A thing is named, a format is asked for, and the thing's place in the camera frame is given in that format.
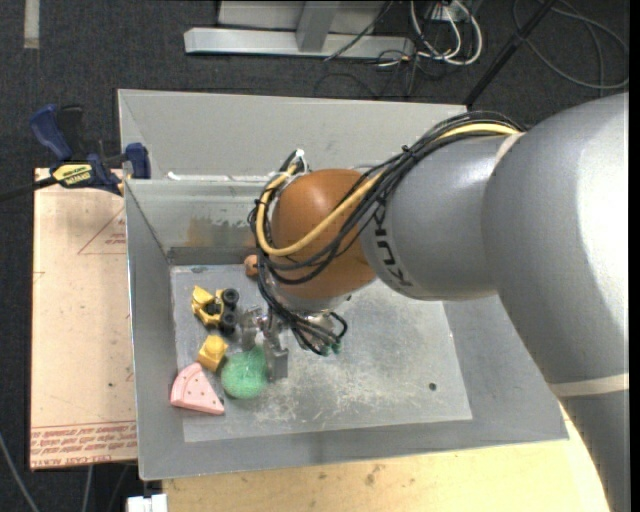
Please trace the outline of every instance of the gray robot arm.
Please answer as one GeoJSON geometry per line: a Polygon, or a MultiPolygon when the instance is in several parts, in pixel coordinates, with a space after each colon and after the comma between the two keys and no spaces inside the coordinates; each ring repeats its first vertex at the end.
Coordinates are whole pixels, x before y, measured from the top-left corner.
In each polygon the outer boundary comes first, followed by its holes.
{"type": "Polygon", "coordinates": [[[621,94],[442,148],[361,235],[400,293],[500,296],[616,511],[630,510],[628,123],[621,94]]]}

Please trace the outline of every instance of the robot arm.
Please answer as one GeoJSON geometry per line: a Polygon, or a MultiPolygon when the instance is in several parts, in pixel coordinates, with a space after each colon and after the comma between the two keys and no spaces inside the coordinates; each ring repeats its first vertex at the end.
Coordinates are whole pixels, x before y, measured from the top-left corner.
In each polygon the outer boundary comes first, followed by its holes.
{"type": "Polygon", "coordinates": [[[497,293],[627,510],[628,105],[601,99],[526,134],[470,113],[364,175],[290,172],[253,223],[267,293],[294,321],[374,276],[422,300],[497,293]]]}

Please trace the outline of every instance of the blue clamp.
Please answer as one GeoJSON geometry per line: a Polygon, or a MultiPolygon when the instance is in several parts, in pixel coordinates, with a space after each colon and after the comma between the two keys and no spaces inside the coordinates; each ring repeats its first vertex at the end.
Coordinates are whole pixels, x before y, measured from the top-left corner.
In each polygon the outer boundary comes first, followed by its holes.
{"type": "Polygon", "coordinates": [[[52,183],[57,182],[66,188],[97,188],[120,195],[118,185],[122,180],[111,172],[109,165],[124,161],[131,162],[133,178],[151,178],[148,152],[139,142],[129,144],[124,154],[116,157],[103,160],[98,154],[89,153],[86,158],[77,160],[75,155],[78,154],[78,149],[76,148],[74,154],[74,149],[67,142],[64,131],[58,125],[56,112],[55,105],[45,105],[29,119],[29,126],[40,144],[56,155],[57,162],[49,169],[52,183]]]}

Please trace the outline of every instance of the metal stand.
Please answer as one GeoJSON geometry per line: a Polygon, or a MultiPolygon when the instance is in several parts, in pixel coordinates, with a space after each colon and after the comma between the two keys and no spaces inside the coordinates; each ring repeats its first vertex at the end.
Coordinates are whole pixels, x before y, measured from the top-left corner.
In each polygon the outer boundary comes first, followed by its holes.
{"type": "MultiPolygon", "coordinates": [[[[185,51],[188,54],[329,57],[356,37],[355,34],[329,33],[339,8],[340,2],[305,2],[295,31],[193,28],[184,34],[185,51]]],[[[349,14],[340,12],[341,17],[349,14]]],[[[374,59],[384,51],[410,52],[412,46],[404,37],[366,35],[340,56],[374,59]]]]}

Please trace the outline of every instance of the gray carpet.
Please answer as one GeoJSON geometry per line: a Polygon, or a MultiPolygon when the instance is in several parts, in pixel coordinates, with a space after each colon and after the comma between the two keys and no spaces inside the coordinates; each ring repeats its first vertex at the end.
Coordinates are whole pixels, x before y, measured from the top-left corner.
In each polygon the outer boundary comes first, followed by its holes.
{"type": "MultiPolygon", "coordinates": [[[[0,192],[28,184],[31,169],[53,163],[28,127],[29,116],[47,103],[81,104],[85,135],[103,139],[107,153],[119,148],[115,94],[118,88],[210,91],[239,94],[371,98],[389,101],[461,103],[515,30],[512,0],[485,0],[478,12],[485,51],[472,66],[450,72],[432,63],[415,76],[411,95],[405,70],[380,72],[362,62],[257,56],[189,56],[182,35],[211,24],[214,2],[42,0],[40,49],[24,49],[24,2],[0,0],[0,192]]],[[[407,30],[407,4],[396,2],[378,33],[407,30]]],[[[526,20],[534,0],[521,0],[526,20]]],[[[582,14],[629,41],[629,0],[576,0],[582,14]]],[[[619,82],[628,56],[600,35],[608,82],[619,82]]],[[[599,78],[596,48],[575,19],[555,13],[532,36],[553,63],[582,80],[599,78]]],[[[613,94],[620,90],[607,90],[613,94]]],[[[571,83],[522,47],[476,102],[531,126],[567,107],[598,97],[571,83]]],[[[29,411],[31,258],[33,201],[0,204],[0,431],[34,500],[43,512],[78,511],[86,468],[31,473],[26,449],[29,411]]],[[[89,510],[105,510],[122,468],[96,468],[89,510]]],[[[138,489],[135,471],[123,493],[138,489]]],[[[0,458],[0,509],[29,510],[0,458]]]]}

